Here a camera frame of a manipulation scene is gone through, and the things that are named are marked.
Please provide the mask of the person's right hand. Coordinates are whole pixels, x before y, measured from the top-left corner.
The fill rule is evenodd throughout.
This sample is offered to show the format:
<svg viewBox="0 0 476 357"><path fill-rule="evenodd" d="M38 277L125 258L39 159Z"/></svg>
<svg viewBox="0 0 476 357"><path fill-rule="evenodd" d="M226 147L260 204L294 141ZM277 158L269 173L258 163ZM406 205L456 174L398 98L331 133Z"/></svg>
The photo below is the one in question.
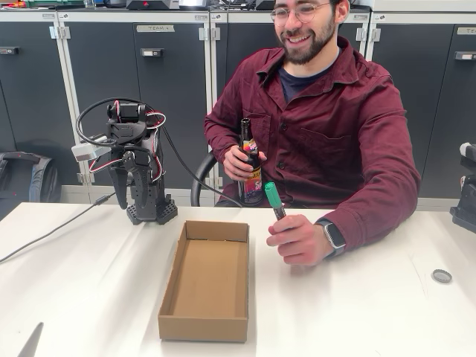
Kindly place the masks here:
<svg viewBox="0 0 476 357"><path fill-rule="evenodd" d="M233 145L225 153L222 162L226 175L234 181L245 181L252 176L254 168L248 163L248 156L238 145Z"/></svg>

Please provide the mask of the person's left hand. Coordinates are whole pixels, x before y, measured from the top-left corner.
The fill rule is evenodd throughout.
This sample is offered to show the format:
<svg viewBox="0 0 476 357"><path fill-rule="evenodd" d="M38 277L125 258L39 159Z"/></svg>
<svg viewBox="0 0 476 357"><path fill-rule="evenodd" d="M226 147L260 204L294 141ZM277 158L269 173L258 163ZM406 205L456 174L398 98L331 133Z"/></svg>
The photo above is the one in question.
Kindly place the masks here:
<svg viewBox="0 0 476 357"><path fill-rule="evenodd" d="M268 232L267 245L276 247L283 262L289 265L313 266L334 251L324 228L300 214L276 221Z"/></svg>

